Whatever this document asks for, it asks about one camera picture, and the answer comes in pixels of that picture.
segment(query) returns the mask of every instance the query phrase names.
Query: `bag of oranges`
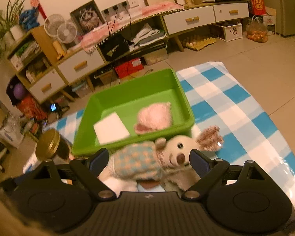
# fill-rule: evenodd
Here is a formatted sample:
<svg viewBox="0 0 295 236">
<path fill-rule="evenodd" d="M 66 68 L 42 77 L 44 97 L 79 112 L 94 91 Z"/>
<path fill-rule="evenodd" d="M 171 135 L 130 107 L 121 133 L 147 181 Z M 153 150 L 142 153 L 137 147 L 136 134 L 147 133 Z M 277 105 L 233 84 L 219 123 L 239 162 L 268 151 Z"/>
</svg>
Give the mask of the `bag of oranges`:
<svg viewBox="0 0 295 236">
<path fill-rule="evenodd" d="M 251 24 L 247 27 L 247 38 L 255 42 L 267 42 L 268 29 L 257 16 L 253 16 Z"/>
</svg>

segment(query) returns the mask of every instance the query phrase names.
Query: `purple balloon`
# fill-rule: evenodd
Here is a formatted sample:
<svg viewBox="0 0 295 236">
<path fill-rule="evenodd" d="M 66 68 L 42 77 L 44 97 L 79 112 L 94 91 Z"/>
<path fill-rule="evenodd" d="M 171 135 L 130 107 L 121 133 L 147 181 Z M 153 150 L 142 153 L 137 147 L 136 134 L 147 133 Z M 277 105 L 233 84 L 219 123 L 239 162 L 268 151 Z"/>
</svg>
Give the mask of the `purple balloon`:
<svg viewBox="0 0 295 236">
<path fill-rule="evenodd" d="M 22 83 L 18 83 L 13 88 L 13 94 L 17 100 L 22 100 L 26 95 L 26 89 Z"/>
</svg>

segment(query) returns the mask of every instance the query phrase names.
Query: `table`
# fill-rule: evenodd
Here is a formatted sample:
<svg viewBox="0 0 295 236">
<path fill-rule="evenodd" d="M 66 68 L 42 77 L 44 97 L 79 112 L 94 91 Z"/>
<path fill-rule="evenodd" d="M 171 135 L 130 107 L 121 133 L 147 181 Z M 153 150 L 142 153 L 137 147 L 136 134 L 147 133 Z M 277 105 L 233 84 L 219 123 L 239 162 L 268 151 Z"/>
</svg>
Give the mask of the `table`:
<svg viewBox="0 0 295 236">
<path fill-rule="evenodd" d="M 243 165 L 250 159 L 256 161 L 295 207 L 295 156 L 270 117 L 223 63 L 207 62 L 189 67 L 178 71 L 177 76 L 195 116 L 192 135 L 217 125 L 224 137 L 220 151 L 205 154 L 234 165 Z M 72 143 L 82 115 L 80 110 L 47 128 L 57 129 Z M 35 162 L 34 156 L 24 171 Z"/>
</svg>

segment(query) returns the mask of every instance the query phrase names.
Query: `tile floor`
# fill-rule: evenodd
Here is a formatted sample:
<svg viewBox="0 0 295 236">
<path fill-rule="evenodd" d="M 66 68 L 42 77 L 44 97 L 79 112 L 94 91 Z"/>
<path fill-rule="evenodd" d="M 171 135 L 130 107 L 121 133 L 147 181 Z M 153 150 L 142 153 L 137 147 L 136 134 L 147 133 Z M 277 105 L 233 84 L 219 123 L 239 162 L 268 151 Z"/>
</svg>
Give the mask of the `tile floor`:
<svg viewBox="0 0 295 236">
<path fill-rule="evenodd" d="M 173 68 L 175 71 L 207 61 L 222 61 L 230 73 L 251 93 L 277 125 L 295 154 L 295 36 L 283 38 L 269 36 L 260 44 L 246 38 L 224 42 L 219 40 L 205 49 L 195 52 L 173 51 L 166 61 L 161 61 L 133 74 L 142 76 L 148 70 Z M 131 79 L 128 76 L 120 83 Z M 119 84 L 116 80 L 112 86 Z M 100 91 L 109 86 L 97 87 Z M 89 95 L 71 103 L 75 112 L 86 106 Z M 12 150 L 3 165 L 6 173 L 0 173 L 0 181 L 22 173 L 22 166 L 33 152 L 34 145 L 26 138 L 19 150 Z"/>
</svg>

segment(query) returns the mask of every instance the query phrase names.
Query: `red gift box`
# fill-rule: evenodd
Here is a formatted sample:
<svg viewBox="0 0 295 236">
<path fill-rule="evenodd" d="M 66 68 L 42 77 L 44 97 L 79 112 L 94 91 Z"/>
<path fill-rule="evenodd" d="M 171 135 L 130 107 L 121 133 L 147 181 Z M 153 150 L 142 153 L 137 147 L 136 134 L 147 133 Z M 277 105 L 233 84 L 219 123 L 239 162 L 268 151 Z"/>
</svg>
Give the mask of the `red gift box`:
<svg viewBox="0 0 295 236">
<path fill-rule="evenodd" d="M 116 73 L 118 74 L 120 79 L 142 69 L 144 69 L 144 67 L 142 65 L 140 58 L 132 59 L 126 63 L 123 63 L 115 67 Z"/>
<path fill-rule="evenodd" d="M 264 6 L 264 0 L 249 0 L 249 11 L 254 15 L 266 14 L 266 8 Z"/>
</svg>

